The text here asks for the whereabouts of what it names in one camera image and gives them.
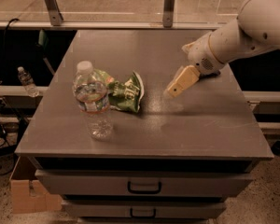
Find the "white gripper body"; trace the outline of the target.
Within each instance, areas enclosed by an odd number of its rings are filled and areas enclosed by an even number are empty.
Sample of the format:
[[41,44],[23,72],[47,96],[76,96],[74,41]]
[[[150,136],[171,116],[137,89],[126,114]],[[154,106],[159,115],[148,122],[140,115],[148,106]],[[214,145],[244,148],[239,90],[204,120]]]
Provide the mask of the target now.
[[211,32],[182,47],[188,56],[189,63],[194,65],[203,76],[217,73],[225,66],[215,57],[210,48],[210,36]]

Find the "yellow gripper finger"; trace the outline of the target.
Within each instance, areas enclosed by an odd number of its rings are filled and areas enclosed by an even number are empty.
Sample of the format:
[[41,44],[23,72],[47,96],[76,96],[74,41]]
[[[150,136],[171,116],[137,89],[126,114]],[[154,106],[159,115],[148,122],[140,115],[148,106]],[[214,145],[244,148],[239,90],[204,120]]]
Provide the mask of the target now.
[[197,83],[199,78],[200,72],[196,67],[193,65],[181,66],[175,73],[173,80],[164,90],[164,97],[168,99],[175,98],[183,91]]

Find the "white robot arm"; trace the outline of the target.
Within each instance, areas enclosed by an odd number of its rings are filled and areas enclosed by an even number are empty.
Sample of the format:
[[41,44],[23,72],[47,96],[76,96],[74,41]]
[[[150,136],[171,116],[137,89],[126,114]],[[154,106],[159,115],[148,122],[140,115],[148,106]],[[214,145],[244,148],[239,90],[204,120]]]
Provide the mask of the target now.
[[180,67],[163,92],[172,99],[200,78],[232,61],[280,49],[280,0],[244,0],[235,19],[182,47],[189,65]]

